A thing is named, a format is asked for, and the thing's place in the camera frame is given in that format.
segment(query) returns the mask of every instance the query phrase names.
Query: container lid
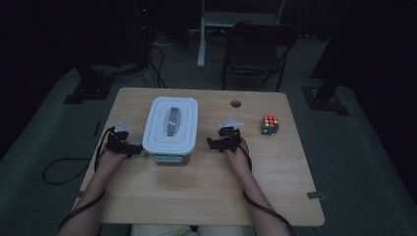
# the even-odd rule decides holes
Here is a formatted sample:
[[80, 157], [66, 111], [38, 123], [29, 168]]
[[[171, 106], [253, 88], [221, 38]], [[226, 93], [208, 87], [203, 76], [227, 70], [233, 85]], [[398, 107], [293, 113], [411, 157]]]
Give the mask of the container lid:
[[198, 103], [192, 97], [160, 96], [150, 108], [142, 145], [151, 154], [186, 155], [196, 145]]

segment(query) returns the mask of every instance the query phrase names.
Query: forearm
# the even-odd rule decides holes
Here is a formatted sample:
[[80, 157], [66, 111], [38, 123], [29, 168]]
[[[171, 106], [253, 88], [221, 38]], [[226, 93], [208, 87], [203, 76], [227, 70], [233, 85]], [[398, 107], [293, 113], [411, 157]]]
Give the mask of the forearm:
[[[246, 174], [240, 178], [243, 185], [243, 190], [249, 199], [258, 205], [274, 210], [252, 174]], [[249, 203], [248, 208], [258, 236], [288, 235], [286, 226], [282, 223], [281, 220], [250, 205]]]
[[[74, 209], [83, 207], [97, 199], [104, 190], [105, 182], [105, 179], [94, 175]], [[89, 207], [71, 218], [62, 226], [58, 235], [95, 235], [103, 202], [104, 200], [101, 200], [92, 207]]]

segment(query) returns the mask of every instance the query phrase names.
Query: black cable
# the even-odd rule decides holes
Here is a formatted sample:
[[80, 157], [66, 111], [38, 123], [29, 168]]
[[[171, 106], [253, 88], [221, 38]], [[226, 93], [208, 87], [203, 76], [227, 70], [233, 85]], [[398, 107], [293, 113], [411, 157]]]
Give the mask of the black cable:
[[84, 210], [94, 206], [95, 204], [97, 204], [98, 202], [100, 202], [105, 195], [105, 190], [103, 190], [103, 192], [101, 192], [101, 194], [95, 198], [93, 201], [89, 202], [88, 204], [81, 206], [80, 208], [77, 208], [73, 211], [71, 211], [71, 213], [67, 214], [67, 216], [65, 216], [65, 218], [61, 221], [61, 223], [59, 224], [58, 227], [58, 231], [62, 228], [62, 226], [64, 226], [64, 224], [66, 224], [70, 219], [72, 219], [73, 217], [75, 217], [76, 215], [78, 215], [79, 213], [83, 212]]
[[165, 59], [165, 55], [164, 55], [164, 53], [163, 53], [163, 51], [160, 49], [160, 48], [158, 48], [158, 47], [156, 47], [156, 46], [152, 46], [154, 49], [156, 49], [156, 50], [158, 50], [159, 52], [160, 52], [160, 54], [161, 54], [161, 56], [162, 56], [162, 58], [161, 58], [161, 60], [160, 60], [160, 62], [159, 62], [159, 67], [158, 67], [158, 69], [156, 69], [155, 68], [155, 66], [152, 64], [152, 63], [150, 63], [150, 65], [156, 70], [156, 73], [157, 73], [157, 83], [158, 83], [158, 85], [159, 85], [159, 87], [161, 88], [161, 85], [160, 85], [160, 83], [159, 82], [161, 82], [162, 83], [162, 85], [163, 85], [163, 87], [165, 88], [165, 89], [167, 89], [167, 86], [166, 86], [166, 84], [163, 82], [163, 79], [162, 79], [162, 76], [160, 75], [160, 69], [162, 68], [162, 64], [163, 64], [163, 61], [164, 61], [164, 59]]
[[317, 236], [320, 236], [319, 232], [317, 232], [317, 230], [314, 227], [311, 227], [311, 229], [313, 230], [313, 232], [316, 233]]
[[100, 227], [98, 227], [98, 230], [97, 230], [97, 233], [95, 234], [95, 236], [100, 236], [101, 230], [103, 230], [103, 226], [104, 226], [104, 224], [100, 224]]
[[123, 76], [123, 75], [135, 75], [142, 72], [148, 65], [149, 60], [143, 60], [136, 63], [135, 67], [124, 69], [113, 73], [113, 77]]
[[[246, 155], [246, 158], [247, 158], [247, 160], [248, 160], [248, 165], [249, 165], [249, 168], [251, 169], [251, 171], [252, 171], [252, 159], [251, 159], [251, 157], [249, 156], [249, 147], [248, 146], [246, 146], [247, 147], [247, 149], [248, 149], [248, 151], [245, 151], [245, 149], [240, 145], [240, 144], [237, 144], [231, 137], [229, 137], [228, 136], [228, 138], [235, 144], [235, 145], [237, 145], [237, 147], [238, 148], [240, 148], [240, 149], [242, 149], [243, 150], [243, 153], [245, 153], [245, 155]], [[266, 213], [268, 213], [268, 214], [270, 214], [270, 215], [272, 215], [273, 217], [275, 217], [275, 218], [278, 218], [279, 220], [281, 220], [284, 224], [285, 224], [285, 226], [287, 227], [287, 229], [288, 229], [288, 231], [290, 232], [290, 234], [291, 235], [293, 235], [293, 236], [295, 236], [295, 231], [294, 231], [294, 228], [292, 227], [292, 225], [288, 222], [288, 220], [286, 219], [286, 218], [284, 218], [282, 215], [280, 215], [280, 214], [278, 214], [276, 211], [274, 211], [274, 210], [272, 210], [272, 209], [269, 209], [269, 208], [267, 208], [267, 207], [264, 207], [264, 206], [261, 206], [261, 205], [259, 205], [259, 204], [257, 204], [257, 203], [255, 203], [254, 201], [252, 201], [249, 197], [248, 197], [248, 195], [246, 195], [246, 193], [245, 193], [245, 191], [243, 191], [243, 197], [245, 198], [245, 200], [246, 200], [246, 202], [248, 202], [250, 205], [252, 205], [253, 207], [256, 207], [257, 209], [260, 209], [261, 211], [263, 211], [263, 212], [266, 212]]]
[[[94, 171], [97, 168], [98, 165], [98, 160], [101, 157], [101, 155], [105, 152], [105, 150], [102, 150], [103, 147], [103, 143], [104, 143], [104, 139], [107, 136], [107, 133], [111, 130], [112, 128], [107, 129], [104, 132], [104, 135], [101, 137], [101, 141], [100, 141], [100, 145], [97, 147], [96, 150], [96, 154], [95, 154], [95, 161], [94, 161]], [[64, 224], [66, 224], [70, 219], [72, 219], [73, 217], [75, 217], [76, 215], [78, 215], [79, 213], [85, 211], [86, 209], [94, 206], [95, 204], [97, 204], [98, 202], [100, 202], [105, 195], [105, 189], [103, 189], [103, 191], [101, 192], [101, 194], [95, 198], [94, 200], [92, 200], [91, 202], [89, 202], [88, 204], [81, 206], [73, 211], [71, 211], [69, 214], [67, 214], [67, 216], [65, 216], [64, 219], [62, 219], [61, 223], [59, 224], [58, 227], [58, 231], [62, 228], [62, 226], [64, 226]]]
[[47, 178], [46, 178], [46, 172], [49, 170], [49, 168], [52, 166], [52, 165], [54, 165], [54, 164], [56, 164], [56, 163], [58, 163], [58, 162], [60, 162], [60, 161], [65, 161], [65, 160], [82, 160], [82, 161], [86, 161], [86, 160], [90, 160], [90, 158], [59, 158], [59, 159], [55, 159], [55, 160], [53, 160], [53, 161], [51, 161], [47, 166], [46, 166], [46, 168], [43, 170], [43, 172], [42, 172], [42, 179], [43, 179], [43, 181], [44, 182], [46, 182], [47, 184], [50, 184], [50, 185], [64, 185], [64, 184], [68, 184], [68, 183], [70, 183], [71, 181], [73, 181], [73, 180], [75, 180], [76, 178], [78, 178], [81, 174], [83, 174], [83, 172], [84, 171], [86, 171], [88, 168], [89, 168], [89, 164], [86, 166], [86, 167], [84, 167], [77, 175], [75, 175], [74, 177], [72, 177], [72, 178], [70, 178], [70, 179], [68, 179], [68, 180], [65, 180], [65, 181], [62, 181], [62, 182], [52, 182], [52, 181], [50, 181], [50, 180], [48, 180]]
[[114, 81], [114, 84], [121, 84], [121, 83], [126, 83], [126, 82], [130, 82], [130, 81], [133, 81], [133, 80], [135, 80], [136, 78], [138, 78], [138, 77], [144, 77], [144, 73], [147, 71], [147, 67], [148, 67], [148, 64], [149, 64], [149, 62], [147, 63], [147, 65], [144, 67], [144, 69], [138, 74], [138, 75], [133, 75], [132, 74], [132, 77], [131, 78], [117, 78], [115, 81]]
[[145, 76], [144, 76], [144, 74], [145, 74], [145, 71], [146, 71], [146, 70], [147, 70], [147, 69], [145, 69], [145, 70], [144, 70], [144, 72], [141, 74], [142, 81], [144, 82], [145, 88], [147, 88], [147, 87], [148, 87], [147, 81], [145, 80]]
[[156, 70], [155, 66], [151, 62], [149, 62], [149, 65], [152, 67], [153, 84], [155, 85], [156, 88], [160, 88], [160, 83], [157, 80], [157, 75], [156, 75], [156, 78], [155, 78], [155, 73], [157, 73], [157, 70]]

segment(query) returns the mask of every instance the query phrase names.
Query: chair leg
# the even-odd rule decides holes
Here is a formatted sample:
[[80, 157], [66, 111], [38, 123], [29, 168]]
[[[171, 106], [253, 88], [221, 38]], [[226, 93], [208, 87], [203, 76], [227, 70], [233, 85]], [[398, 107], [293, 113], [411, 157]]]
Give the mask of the chair leg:
[[266, 83], [268, 80], [269, 80], [269, 77], [271, 76], [272, 74], [268, 74], [268, 76], [264, 79], [264, 83]]
[[276, 89], [275, 89], [276, 92], [279, 91], [279, 87], [280, 87], [281, 81], [282, 81], [282, 76], [283, 76], [284, 70], [285, 70], [285, 65], [286, 65], [286, 56], [283, 59], [282, 66], [281, 66], [281, 70], [279, 72], [278, 82], [276, 84]]
[[281, 85], [282, 75], [283, 74], [284, 74], [284, 70], [281, 69], [281, 71], [279, 72], [278, 82], [276, 83], [276, 89], [275, 89], [276, 92], [279, 91], [279, 87]]
[[227, 62], [225, 59], [223, 62], [223, 68], [221, 69], [221, 77], [220, 77], [220, 79], [223, 81], [223, 85], [221, 87], [222, 90], [226, 90], [226, 74], [227, 74]]

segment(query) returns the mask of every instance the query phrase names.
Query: white plastic container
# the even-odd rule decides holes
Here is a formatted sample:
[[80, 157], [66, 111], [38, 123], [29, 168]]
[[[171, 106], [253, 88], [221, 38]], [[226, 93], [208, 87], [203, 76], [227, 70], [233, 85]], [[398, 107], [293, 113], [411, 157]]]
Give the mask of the white plastic container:
[[158, 97], [150, 108], [144, 150], [158, 164], [187, 164], [196, 146], [198, 117], [199, 105], [192, 97]]

